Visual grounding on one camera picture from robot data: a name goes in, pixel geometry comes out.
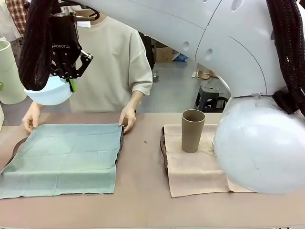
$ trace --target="person's hand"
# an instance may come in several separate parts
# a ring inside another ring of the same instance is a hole
[[[119,125],[123,125],[124,119],[127,119],[128,124],[124,126],[124,134],[130,131],[136,121],[135,109],[132,105],[127,105],[121,112]]]
[[[32,133],[33,129],[38,127],[38,120],[41,114],[42,106],[33,102],[22,119],[24,128]]]

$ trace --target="brown cup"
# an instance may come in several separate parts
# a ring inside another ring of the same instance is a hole
[[[205,115],[199,110],[186,110],[182,113],[182,149],[187,153],[198,150]]]

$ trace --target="cardboard box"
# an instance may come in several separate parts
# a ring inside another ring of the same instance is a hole
[[[154,46],[154,55],[156,63],[168,63],[173,60],[173,49],[157,42]]]

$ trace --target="pink napkin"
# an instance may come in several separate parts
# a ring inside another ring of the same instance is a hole
[[[231,182],[219,166],[212,138],[217,125],[205,125],[196,153],[181,149],[181,125],[165,125],[168,178],[172,197],[215,192],[251,192]]]

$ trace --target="robotiq logo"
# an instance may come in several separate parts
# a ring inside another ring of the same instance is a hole
[[[64,48],[64,49],[69,49],[69,45],[60,45],[60,44],[54,44],[53,48]]]

